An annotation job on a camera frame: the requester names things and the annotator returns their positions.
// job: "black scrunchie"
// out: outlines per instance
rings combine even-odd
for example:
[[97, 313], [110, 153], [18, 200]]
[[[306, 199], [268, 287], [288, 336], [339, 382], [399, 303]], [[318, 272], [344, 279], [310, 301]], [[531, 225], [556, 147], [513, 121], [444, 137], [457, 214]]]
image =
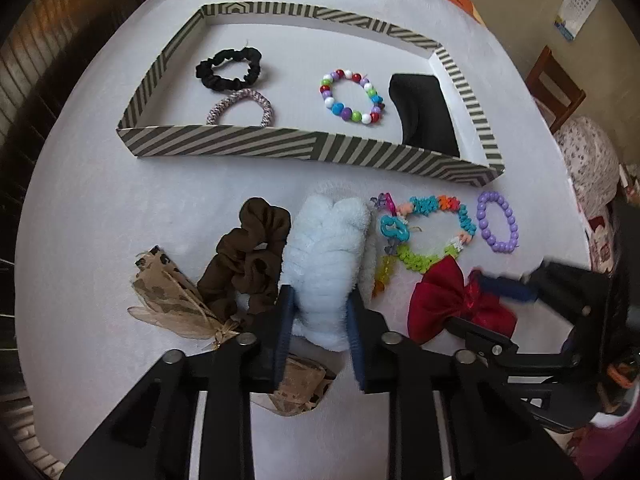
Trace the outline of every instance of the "black scrunchie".
[[[206, 61], [200, 62], [196, 67], [196, 77], [202, 81], [204, 86], [216, 92], [223, 92], [225, 90], [237, 91], [242, 88], [249, 88], [249, 86], [256, 82], [260, 75], [261, 58], [262, 54], [260, 54], [260, 51], [250, 46], [246, 46], [242, 50], [233, 50], [232, 48], [221, 50], [213, 58], [210, 57]], [[249, 62], [249, 72], [244, 76], [244, 81], [240, 81], [237, 77], [231, 81], [231, 79], [224, 79], [213, 73], [213, 67], [220, 65], [225, 59], [233, 59], [234, 61], [242, 61], [245, 59]]]

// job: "purple bead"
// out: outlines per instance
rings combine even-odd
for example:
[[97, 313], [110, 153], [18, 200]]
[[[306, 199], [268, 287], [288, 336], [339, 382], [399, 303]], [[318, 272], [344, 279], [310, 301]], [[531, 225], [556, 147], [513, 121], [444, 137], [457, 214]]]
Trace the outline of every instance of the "purple bead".
[[351, 121], [352, 114], [353, 114], [353, 111], [351, 110], [351, 108], [343, 108], [342, 111], [340, 112], [340, 117], [342, 117], [343, 121]]

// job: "red cloth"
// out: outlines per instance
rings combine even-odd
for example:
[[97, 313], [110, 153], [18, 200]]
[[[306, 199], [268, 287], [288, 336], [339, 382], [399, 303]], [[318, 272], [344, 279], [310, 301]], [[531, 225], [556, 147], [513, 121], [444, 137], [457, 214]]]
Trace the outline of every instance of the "red cloth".
[[449, 316], [511, 337], [516, 328], [515, 314], [499, 303], [498, 296], [480, 290], [478, 273], [472, 270], [465, 286], [465, 277], [452, 256], [425, 272], [409, 303], [409, 337], [418, 344], [426, 343], [442, 332]]

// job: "beige wall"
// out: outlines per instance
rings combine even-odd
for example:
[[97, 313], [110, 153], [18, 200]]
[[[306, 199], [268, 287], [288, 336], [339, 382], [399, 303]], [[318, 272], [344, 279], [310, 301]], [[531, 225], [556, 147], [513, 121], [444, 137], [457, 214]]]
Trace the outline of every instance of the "beige wall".
[[640, 162], [640, 45], [611, 0], [600, 0], [572, 43], [553, 25], [562, 0], [472, 0], [522, 76], [548, 44], [586, 99], [576, 114], [607, 131], [625, 162]]

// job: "table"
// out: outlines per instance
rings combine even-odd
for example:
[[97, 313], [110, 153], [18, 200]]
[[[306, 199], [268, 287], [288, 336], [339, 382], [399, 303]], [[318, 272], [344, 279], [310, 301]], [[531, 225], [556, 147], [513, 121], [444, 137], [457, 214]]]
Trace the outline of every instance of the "table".
[[[165, 350], [193, 354], [205, 345], [127, 313], [127, 307], [139, 303], [130, 287], [139, 252], [160, 244], [195, 281], [220, 237], [238, 224], [244, 200], [261, 196], [295, 215], [308, 188], [327, 179], [348, 182], [365, 198], [388, 190], [402, 198], [457, 195], [473, 204], [478, 195], [477, 189], [439, 180], [320, 162], [134, 158], [114, 131], [129, 96], [161, 45], [197, 7], [213, 1], [233, 0], [145, 2], [81, 77], [33, 173], [16, 249], [18, 348], [38, 438], [64, 462]], [[522, 245], [507, 256], [475, 240], [460, 256], [465, 274], [478, 265], [519, 274], [544, 256], [588, 264], [558, 148], [520, 75], [488, 30], [446, 0], [289, 1], [348, 9], [416, 30], [441, 41], [462, 68], [506, 163], [506, 174], [485, 189], [510, 200]], [[489, 215], [492, 227], [504, 223], [495, 215]], [[429, 220], [425, 246], [433, 242], [441, 248], [451, 236], [454, 226], [441, 217]], [[411, 283], [416, 281], [416, 274], [399, 272], [374, 304], [392, 330], [406, 333]], [[537, 304], [520, 306], [517, 313], [514, 339], [523, 351], [559, 350], [570, 328], [564, 320]], [[447, 333], [427, 344], [447, 353], [460, 346]], [[363, 396], [349, 359], [337, 355], [334, 362], [344, 368], [313, 412], [282, 418], [253, 407], [257, 478], [385, 477], [386, 397]]]

